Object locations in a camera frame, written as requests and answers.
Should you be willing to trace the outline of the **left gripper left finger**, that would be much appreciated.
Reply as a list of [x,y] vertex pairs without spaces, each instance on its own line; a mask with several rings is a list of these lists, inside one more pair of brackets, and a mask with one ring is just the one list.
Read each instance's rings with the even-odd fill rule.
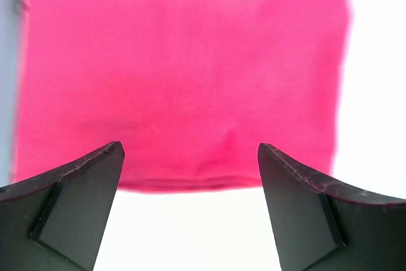
[[123,163],[112,142],[1,187],[1,270],[93,270]]

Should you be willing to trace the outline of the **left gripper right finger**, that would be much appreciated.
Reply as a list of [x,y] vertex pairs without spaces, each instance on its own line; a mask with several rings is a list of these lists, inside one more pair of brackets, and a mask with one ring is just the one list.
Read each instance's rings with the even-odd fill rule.
[[269,144],[258,164],[283,271],[404,271],[405,200],[364,190]]

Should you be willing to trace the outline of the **pink trousers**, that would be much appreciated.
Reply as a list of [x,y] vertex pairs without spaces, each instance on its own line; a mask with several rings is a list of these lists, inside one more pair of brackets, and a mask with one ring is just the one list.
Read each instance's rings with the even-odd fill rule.
[[120,141],[120,186],[257,187],[270,143],[330,173],[346,0],[27,0],[13,178]]

